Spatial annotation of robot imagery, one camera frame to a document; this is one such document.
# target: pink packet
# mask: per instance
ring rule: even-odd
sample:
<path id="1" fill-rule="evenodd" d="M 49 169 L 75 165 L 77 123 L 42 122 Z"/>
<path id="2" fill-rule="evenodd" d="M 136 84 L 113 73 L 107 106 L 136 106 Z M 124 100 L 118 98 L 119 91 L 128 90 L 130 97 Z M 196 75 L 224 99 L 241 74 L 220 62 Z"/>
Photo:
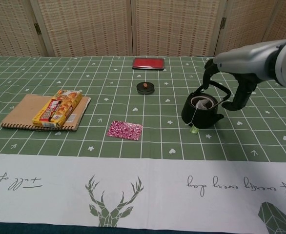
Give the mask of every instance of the pink packet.
<path id="1" fill-rule="evenodd" d="M 136 123 L 127 123 L 114 120 L 108 129 L 108 137 L 118 137 L 128 140 L 139 140 L 143 126 Z"/>

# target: snack box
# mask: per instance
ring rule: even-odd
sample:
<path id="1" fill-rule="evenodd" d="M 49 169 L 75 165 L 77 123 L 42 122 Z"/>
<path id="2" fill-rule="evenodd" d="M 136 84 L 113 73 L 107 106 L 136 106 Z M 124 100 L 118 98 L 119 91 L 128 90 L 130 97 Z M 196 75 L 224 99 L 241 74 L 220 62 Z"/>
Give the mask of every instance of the snack box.
<path id="1" fill-rule="evenodd" d="M 32 119 L 35 126 L 60 128 L 82 99 L 81 91 L 59 90 Z"/>

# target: wicker panel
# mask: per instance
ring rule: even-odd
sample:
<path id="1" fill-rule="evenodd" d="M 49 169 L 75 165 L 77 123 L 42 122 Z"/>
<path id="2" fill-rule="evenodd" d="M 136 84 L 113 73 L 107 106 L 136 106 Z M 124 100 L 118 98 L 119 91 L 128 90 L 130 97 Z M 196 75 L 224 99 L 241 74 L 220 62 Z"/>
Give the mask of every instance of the wicker panel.
<path id="1" fill-rule="evenodd" d="M 220 33 L 216 54 L 261 42 L 275 0 L 233 0 L 228 4 L 226 26 Z"/>
<path id="2" fill-rule="evenodd" d="M 0 56 L 41 56 L 23 0 L 0 0 Z"/>
<path id="3" fill-rule="evenodd" d="M 280 1 L 266 41 L 286 39 L 286 0 Z"/>
<path id="4" fill-rule="evenodd" d="M 38 3 L 55 56 L 132 55 L 129 1 L 39 0 Z"/>
<path id="5" fill-rule="evenodd" d="M 204 56 L 213 41 L 219 0 L 135 0 L 137 55 Z"/>

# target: heart pattern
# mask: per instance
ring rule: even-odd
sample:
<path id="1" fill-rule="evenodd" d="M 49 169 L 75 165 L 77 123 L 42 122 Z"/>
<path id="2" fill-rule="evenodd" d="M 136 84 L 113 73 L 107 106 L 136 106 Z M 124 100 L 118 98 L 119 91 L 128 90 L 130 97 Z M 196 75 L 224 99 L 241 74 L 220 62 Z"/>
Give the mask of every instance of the heart pattern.
<path id="1" fill-rule="evenodd" d="M 175 154 L 175 153 L 176 153 L 176 150 L 171 148 L 171 150 L 169 150 L 169 153 L 170 153 L 170 154 Z"/>

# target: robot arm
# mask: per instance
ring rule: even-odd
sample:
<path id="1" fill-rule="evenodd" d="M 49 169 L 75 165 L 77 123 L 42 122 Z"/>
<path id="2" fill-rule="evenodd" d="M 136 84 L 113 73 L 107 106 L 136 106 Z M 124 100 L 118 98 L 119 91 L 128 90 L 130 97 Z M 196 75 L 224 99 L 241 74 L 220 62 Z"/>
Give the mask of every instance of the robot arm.
<path id="1" fill-rule="evenodd" d="M 239 84 L 233 101 L 224 102 L 222 106 L 230 111 L 240 110 L 259 83 L 276 80 L 286 87 L 286 39 L 247 45 L 218 54 L 205 65 L 204 89 L 209 87 L 211 77 L 218 72 L 232 74 Z"/>

